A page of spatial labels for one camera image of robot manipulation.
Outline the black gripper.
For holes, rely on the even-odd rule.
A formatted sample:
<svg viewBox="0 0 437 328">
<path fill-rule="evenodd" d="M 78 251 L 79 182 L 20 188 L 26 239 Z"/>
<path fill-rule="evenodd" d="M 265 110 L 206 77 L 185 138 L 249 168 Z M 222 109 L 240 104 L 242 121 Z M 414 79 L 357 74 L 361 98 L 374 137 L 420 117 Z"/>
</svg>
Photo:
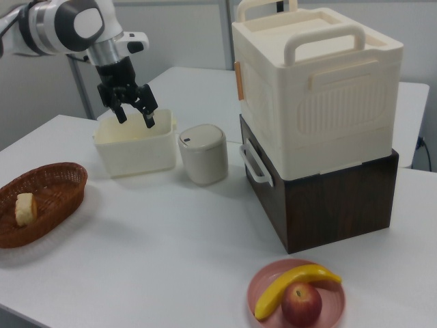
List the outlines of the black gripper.
<svg viewBox="0 0 437 328">
<path fill-rule="evenodd" d="M 113 64 L 96 66 L 101 83 L 98 93 L 102 104 L 110 107 L 120 124 L 126 120 L 122 103 L 134 106 L 143 116 L 147 128 L 155 125 L 154 111 L 158 104 L 148 84 L 139 87 L 131 59 L 125 57 Z"/>
</svg>

